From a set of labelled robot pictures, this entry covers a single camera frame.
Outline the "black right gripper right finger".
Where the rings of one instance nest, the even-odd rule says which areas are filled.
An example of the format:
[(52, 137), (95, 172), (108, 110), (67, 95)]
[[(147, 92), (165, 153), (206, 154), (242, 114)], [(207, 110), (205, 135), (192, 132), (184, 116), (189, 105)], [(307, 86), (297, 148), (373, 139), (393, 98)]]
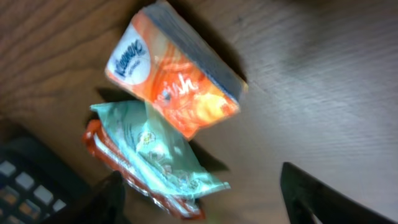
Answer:
[(280, 188), (293, 224), (383, 223), (395, 221), (364, 207), (291, 162), (284, 162)]

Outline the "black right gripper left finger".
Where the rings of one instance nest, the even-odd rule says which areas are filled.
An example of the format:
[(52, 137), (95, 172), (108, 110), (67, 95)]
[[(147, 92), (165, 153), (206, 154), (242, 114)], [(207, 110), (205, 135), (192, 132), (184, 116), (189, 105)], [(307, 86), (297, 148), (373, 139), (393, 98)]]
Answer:
[(124, 178), (114, 171), (82, 198), (46, 218), (42, 224), (127, 224), (123, 215)]

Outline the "light green wipes pack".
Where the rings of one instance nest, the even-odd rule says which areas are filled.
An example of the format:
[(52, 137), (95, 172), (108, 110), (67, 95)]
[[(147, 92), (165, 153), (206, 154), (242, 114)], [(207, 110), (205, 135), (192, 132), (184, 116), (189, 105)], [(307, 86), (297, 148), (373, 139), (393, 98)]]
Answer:
[(230, 188), (204, 167), (188, 141), (142, 101), (91, 105), (136, 174), (154, 192), (200, 198)]

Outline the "orange-red snack bar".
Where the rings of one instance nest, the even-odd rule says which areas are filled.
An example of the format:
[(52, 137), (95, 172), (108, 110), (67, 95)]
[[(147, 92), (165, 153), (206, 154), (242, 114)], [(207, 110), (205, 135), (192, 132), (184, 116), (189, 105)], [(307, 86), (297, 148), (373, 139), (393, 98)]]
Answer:
[(206, 218), (204, 210), (194, 200), (162, 195), (151, 190), (106, 134), (100, 120), (92, 119), (88, 122), (83, 142), (92, 156), (104, 162), (110, 169), (119, 171), (132, 188), (151, 198), (158, 207), (169, 214), (182, 220)]

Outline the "orange tissue pack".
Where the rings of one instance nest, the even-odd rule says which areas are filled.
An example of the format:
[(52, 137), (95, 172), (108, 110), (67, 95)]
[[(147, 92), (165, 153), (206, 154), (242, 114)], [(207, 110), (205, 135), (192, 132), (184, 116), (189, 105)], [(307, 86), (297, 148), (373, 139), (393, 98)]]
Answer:
[(167, 1), (132, 17), (105, 74), (150, 103), (187, 139), (239, 113), (239, 99), (248, 88)]

